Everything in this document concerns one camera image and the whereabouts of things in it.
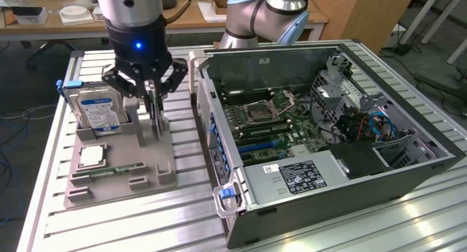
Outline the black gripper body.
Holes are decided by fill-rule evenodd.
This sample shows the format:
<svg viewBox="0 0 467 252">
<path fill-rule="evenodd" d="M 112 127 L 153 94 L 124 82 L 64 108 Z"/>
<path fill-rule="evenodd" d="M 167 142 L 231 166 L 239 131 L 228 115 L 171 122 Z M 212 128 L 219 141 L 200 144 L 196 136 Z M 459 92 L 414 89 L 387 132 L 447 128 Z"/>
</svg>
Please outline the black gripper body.
<svg viewBox="0 0 467 252">
<path fill-rule="evenodd" d="M 117 71 L 133 78 L 139 70 L 144 80 L 163 77 L 172 64 L 165 42 L 165 18 L 160 15 L 144 26 L 119 26 L 105 20 Z"/>
</svg>

